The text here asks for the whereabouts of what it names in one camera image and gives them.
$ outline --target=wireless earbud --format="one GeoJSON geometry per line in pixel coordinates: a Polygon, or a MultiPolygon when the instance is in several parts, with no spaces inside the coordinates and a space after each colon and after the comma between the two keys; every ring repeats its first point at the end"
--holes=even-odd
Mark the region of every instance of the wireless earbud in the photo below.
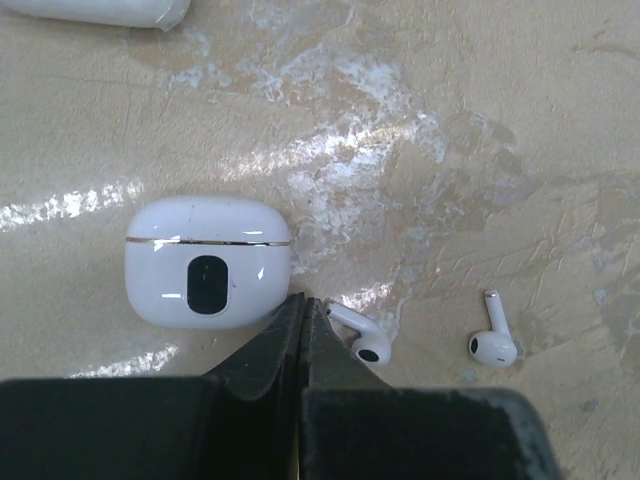
{"type": "Polygon", "coordinates": [[[327,302],[327,316],[360,333],[351,351],[364,363],[386,365],[391,360],[391,342],[384,330],[370,318],[336,302],[327,302]]]}
{"type": "Polygon", "coordinates": [[[484,292],[484,301],[489,311],[492,331],[478,332],[472,336],[469,340],[469,353],[478,362],[490,367],[509,367],[515,362],[518,350],[511,340],[500,294],[495,290],[488,290],[484,292]]]}

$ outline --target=white charging case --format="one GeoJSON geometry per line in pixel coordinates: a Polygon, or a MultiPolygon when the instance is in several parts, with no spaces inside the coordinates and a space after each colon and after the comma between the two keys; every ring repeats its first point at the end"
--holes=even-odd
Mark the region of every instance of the white charging case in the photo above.
{"type": "Polygon", "coordinates": [[[166,327],[248,325],[285,300],[290,244],[282,216],[262,203],[165,198],[141,210],[127,231],[129,302],[143,319],[166,327]]]}

